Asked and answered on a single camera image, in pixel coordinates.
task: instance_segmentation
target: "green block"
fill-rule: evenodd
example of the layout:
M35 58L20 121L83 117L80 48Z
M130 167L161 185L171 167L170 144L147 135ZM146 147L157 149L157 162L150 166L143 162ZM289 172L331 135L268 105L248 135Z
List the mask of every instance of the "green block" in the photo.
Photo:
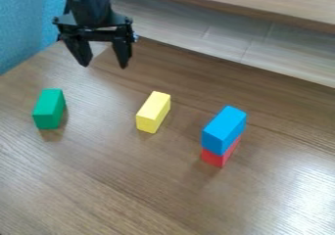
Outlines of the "green block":
M66 102L61 89L42 90L32 111L32 117L37 128L58 128L62 120L65 106Z

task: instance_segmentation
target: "yellow block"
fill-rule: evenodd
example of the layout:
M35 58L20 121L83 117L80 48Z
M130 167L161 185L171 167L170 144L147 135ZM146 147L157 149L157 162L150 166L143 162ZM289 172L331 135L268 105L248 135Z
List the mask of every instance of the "yellow block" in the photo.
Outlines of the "yellow block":
M170 109L170 96L153 91L136 114L136 127L149 133L156 133Z

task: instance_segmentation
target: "blue wall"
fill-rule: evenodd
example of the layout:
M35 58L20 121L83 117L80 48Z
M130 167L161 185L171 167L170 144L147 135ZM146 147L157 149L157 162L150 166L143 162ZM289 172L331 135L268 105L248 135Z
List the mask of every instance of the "blue wall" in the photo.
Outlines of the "blue wall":
M0 74L54 43L64 0L0 0Z

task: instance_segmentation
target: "wooden block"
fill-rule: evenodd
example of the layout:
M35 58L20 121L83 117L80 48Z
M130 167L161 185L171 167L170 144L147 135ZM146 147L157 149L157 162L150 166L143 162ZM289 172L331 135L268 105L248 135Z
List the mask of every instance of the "wooden block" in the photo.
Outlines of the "wooden block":
M225 163L227 162L227 160L229 159L229 157L231 156L231 154L236 149L240 140L241 140L241 136L238 136L222 156L218 156L215 153L203 148L203 151L201 153L201 159L210 165L214 165L217 167L223 167Z
M202 146L222 156L244 131L247 114L231 106L224 107L202 131Z
M136 127L156 133L170 109L170 96L154 91L136 114Z
M65 105L65 98L61 89L42 90L32 111L32 117L37 128L58 128Z

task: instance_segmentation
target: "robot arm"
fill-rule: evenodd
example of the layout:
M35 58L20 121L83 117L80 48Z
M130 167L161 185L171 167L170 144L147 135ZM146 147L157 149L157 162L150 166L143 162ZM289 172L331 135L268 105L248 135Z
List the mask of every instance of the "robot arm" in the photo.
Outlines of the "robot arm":
M110 0L67 0L67 5L70 12L54 18L53 24L76 60L87 67L93 58L89 41L111 42L120 66L126 68L136 40L132 19L115 13Z

